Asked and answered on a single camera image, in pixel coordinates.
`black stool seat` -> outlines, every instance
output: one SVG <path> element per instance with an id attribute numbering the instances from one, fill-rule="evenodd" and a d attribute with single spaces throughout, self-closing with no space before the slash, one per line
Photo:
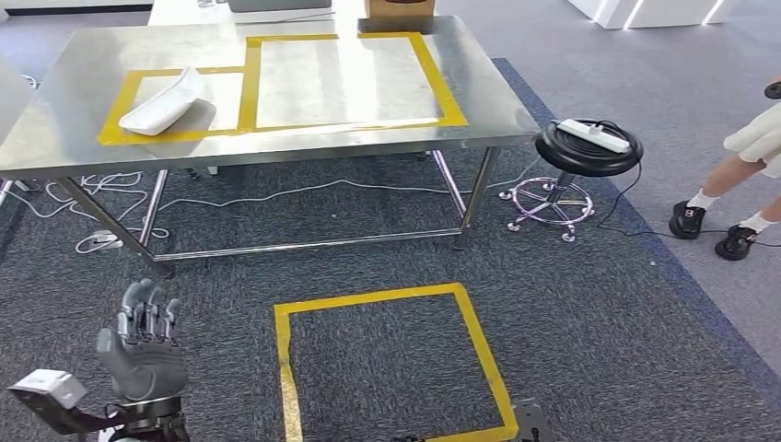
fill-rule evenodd
<path id="1" fill-rule="evenodd" d="M 576 119 L 583 124 L 597 124 L 599 120 Z M 568 134 L 551 122 L 534 139 L 537 152 L 545 161 L 564 172 L 583 177 L 611 177 L 633 168 L 642 159 L 643 146 L 631 134 L 606 122 L 600 122 L 607 134 L 628 141 L 630 149 L 616 154 L 604 147 Z"/>

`black shoe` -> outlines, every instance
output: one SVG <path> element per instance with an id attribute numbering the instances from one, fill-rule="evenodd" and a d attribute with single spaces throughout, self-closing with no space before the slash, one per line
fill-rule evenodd
<path id="1" fill-rule="evenodd" d="M 727 237 L 716 245 L 716 253 L 728 261 L 745 260 L 752 251 L 752 244 L 756 242 L 757 235 L 759 234 L 753 228 L 732 226 Z"/>
<path id="2" fill-rule="evenodd" d="M 681 201 L 672 208 L 670 232 L 680 239 L 697 239 L 703 229 L 703 218 L 707 212 L 702 207 L 686 207 L 688 201 Z"/>

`blue carpet border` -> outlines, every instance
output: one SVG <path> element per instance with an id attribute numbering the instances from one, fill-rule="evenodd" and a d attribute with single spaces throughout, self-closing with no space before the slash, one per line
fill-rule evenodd
<path id="1" fill-rule="evenodd" d="M 515 91 L 531 117 L 541 127 L 556 116 L 540 99 L 534 90 L 526 83 L 515 67 L 505 58 L 493 58 L 496 68 L 501 72 L 510 87 Z M 619 194 L 609 179 L 589 181 L 589 187 L 610 199 Z M 653 229 L 646 223 L 632 204 L 622 198 L 618 205 L 618 219 L 631 232 L 647 232 Z M 721 309 L 707 295 L 705 290 L 692 278 L 678 258 L 656 235 L 640 235 L 638 237 L 648 256 L 657 263 L 662 276 L 673 288 L 686 307 L 700 320 L 717 340 L 722 351 L 735 367 L 748 379 L 763 399 L 777 413 L 781 413 L 781 378 L 759 356 L 754 348 L 738 332 Z"/>

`white skirt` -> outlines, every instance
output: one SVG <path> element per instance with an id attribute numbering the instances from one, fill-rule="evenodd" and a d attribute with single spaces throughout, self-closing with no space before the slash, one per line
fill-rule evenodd
<path id="1" fill-rule="evenodd" d="M 724 140 L 724 147 L 738 152 L 743 161 L 767 165 L 762 173 L 781 178 L 781 104 L 755 118 L 748 126 Z"/>

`yellow tape outline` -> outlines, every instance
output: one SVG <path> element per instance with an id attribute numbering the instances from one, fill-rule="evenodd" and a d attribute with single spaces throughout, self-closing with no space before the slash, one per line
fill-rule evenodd
<path id="1" fill-rule="evenodd" d="M 423 69 L 428 85 L 442 112 L 441 117 L 432 118 L 432 122 L 338 122 L 333 124 L 299 124 L 290 126 L 257 127 L 258 92 L 261 82 L 262 44 L 272 41 L 328 41 L 343 38 L 338 34 L 300 34 L 300 35 L 265 35 L 252 36 L 246 39 L 246 52 L 243 66 L 230 67 L 200 67 L 198 72 L 210 74 L 243 74 L 241 98 L 239 104 L 239 122 L 236 129 L 206 130 L 169 133 L 156 136 L 131 134 L 119 126 L 121 117 L 133 107 L 135 95 L 141 81 L 149 76 L 177 76 L 181 69 L 154 69 L 129 71 L 117 93 L 117 98 L 109 110 L 106 122 L 98 134 L 98 142 L 102 145 L 141 145 L 150 143 L 196 142 L 209 136 L 240 135 L 249 133 L 269 133 L 275 131 L 299 130 L 313 127 L 330 127 L 332 132 L 378 131 L 389 129 L 413 129 L 423 127 L 464 126 L 469 124 L 461 112 L 445 78 L 425 45 L 419 32 L 366 32 L 357 34 L 359 39 L 389 39 L 406 38 L 412 45 L 418 63 Z"/>
<path id="2" fill-rule="evenodd" d="M 503 426 L 485 430 L 471 431 L 451 436 L 436 436 L 427 438 L 429 442 L 501 442 L 514 439 L 519 432 L 512 403 L 505 382 L 496 366 L 494 355 L 488 345 L 480 321 L 474 312 L 474 307 L 463 285 L 458 283 L 429 285 L 424 287 L 402 288 L 381 292 L 350 295 L 346 297 L 329 297 L 310 301 L 291 302 L 274 305 L 274 326 L 276 328 L 276 350 L 279 359 L 279 379 L 282 391 L 282 411 L 285 419 L 286 442 L 303 442 L 301 415 L 298 407 L 298 393 L 293 379 L 293 369 L 290 366 L 290 315 L 304 311 L 339 308 L 358 304 L 392 301 L 410 297 L 431 297 L 435 295 L 452 294 L 456 298 L 461 316 L 466 324 L 477 358 L 483 368 L 485 378 L 494 395 L 496 407 L 502 418 Z"/>

